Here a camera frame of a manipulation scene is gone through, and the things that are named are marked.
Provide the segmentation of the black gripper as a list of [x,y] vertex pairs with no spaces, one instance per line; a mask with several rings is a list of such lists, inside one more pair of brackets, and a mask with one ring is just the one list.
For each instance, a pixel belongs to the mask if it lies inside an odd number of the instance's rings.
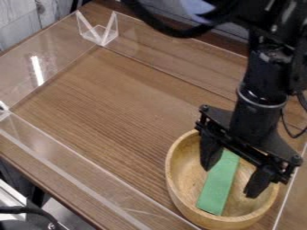
[[200,136],[200,164],[208,172],[228,148],[256,169],[243,193],[255,199],[270,183],[284,183],[302,157],[278,133],[280,106],[238,102],[234,111],[203,104],[195,129]]

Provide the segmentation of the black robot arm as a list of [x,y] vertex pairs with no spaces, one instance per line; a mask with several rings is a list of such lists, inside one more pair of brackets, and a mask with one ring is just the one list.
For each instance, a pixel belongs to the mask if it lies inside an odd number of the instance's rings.
[[208,171],[228,148],[255,166],[243,193],[256,198],[272,183],[287,183],[303,160],[278,133],[284,107],[295,96],[307,111],[307,0],[182,0],[199,25],[171,27],[139,0],[123,0],[156,31],[180,39],[203,35],[222,23],[248,29],[248,66],[236,89],[235,109],[199,108],[200,164]]

